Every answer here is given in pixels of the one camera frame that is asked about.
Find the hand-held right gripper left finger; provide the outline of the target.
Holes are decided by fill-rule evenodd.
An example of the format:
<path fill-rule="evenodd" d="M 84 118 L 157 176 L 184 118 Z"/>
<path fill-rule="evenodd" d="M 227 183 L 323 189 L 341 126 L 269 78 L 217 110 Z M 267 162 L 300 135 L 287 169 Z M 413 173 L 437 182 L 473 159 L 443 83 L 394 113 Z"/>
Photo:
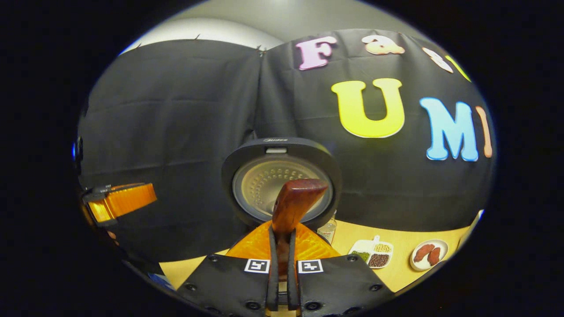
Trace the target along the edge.
<path fill-rule="evenodd" d="M 177 292 L 222 317 L 264 317 L 278 311 L 278 259 L 271 221 L 225 255 L 209 254 Z"/>

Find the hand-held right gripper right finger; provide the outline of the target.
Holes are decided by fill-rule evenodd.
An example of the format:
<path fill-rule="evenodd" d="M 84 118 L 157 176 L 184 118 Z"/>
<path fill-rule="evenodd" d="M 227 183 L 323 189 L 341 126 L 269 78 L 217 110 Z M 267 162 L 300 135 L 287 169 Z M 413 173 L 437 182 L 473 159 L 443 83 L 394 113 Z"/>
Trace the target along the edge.
<path fill-rule="evenodd" d="M 358 254 L 340 255 L 299 224 L 290 238 L 287 306 L 298 317 L 356 317 L 394 293 Z"/>

